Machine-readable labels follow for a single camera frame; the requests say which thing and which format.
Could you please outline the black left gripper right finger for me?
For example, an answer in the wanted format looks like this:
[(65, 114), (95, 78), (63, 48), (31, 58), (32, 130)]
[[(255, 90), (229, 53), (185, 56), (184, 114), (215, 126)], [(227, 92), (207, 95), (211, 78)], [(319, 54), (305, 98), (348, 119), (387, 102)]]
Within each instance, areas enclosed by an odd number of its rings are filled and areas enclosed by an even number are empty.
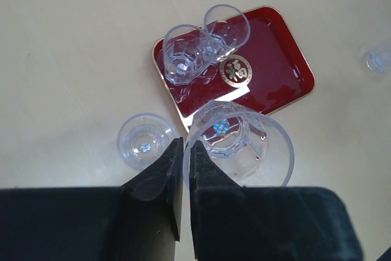
[(200, 141), (190, 150), (191, 230), (197, 260), (362, 260), (343, 201), (320, 187), (236, 184)]

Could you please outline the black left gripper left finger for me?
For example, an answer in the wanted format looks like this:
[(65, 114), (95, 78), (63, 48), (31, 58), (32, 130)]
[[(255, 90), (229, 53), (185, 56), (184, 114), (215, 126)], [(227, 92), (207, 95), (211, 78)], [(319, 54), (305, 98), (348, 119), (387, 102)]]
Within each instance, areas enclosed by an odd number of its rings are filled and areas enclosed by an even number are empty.
[(2, 260), (173, 260), (183, 139), (120, 186), (1, 191)]

